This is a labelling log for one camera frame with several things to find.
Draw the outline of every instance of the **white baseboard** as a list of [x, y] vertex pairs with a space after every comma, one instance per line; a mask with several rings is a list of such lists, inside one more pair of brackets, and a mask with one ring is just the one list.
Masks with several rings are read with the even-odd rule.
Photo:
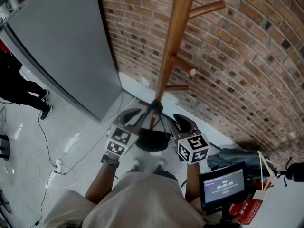
[[[155, 91], [143, 86], [135, 79], [132, 79], [128, 75], [121, 72], [119, 72], [119, 78], [125, 91], [148, 103], [152, 102], [154, 99]], [[218, 130], [178, 106], [178, 99], [174, 95], [166, 92], [162, 98], [161, 103], [163, 105], [164, 114], [173, 118], [173, 114], [178, 113], [192, 119], [195, 121], [200, 131], [206, 134], [208, 140], [216, 146], [225, 146], [228, 148], [234, 148], [238, 146], [231, 139], [221, 134]]]

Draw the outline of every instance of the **brick wall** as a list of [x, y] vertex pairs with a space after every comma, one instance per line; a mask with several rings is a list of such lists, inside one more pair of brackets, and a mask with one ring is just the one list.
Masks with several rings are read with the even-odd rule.
[[[193, 8], [217, 0], [194, 0]], [[180, 106], [244, 148], [274, 160], [304, 160], [304, 0], [224, 0], [191, 19], [175, 68]], [[156, 89], [173, 0], [102, 0], [121, 72]]]

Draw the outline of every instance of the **hand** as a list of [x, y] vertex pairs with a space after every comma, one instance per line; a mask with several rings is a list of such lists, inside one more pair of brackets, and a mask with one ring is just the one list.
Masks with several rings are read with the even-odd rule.
[[114, 161], [118, 161], [120, 156], [116, 155], [116, 154], [113, 154], [111, 152], [108, 152], [108, 157]]

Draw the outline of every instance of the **gray refrigerator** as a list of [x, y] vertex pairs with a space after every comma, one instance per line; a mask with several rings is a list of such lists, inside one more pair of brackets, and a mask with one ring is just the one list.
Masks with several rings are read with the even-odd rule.
[[26, 0], [0, 39], [37, 78], [100, 121], [122, 88], [98, 0]]

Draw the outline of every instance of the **screen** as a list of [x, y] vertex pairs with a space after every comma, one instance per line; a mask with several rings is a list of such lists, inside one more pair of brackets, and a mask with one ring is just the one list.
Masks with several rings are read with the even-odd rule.
[[213, 202], [245, 189], [243, 169], [204, 181], [205, 202]]

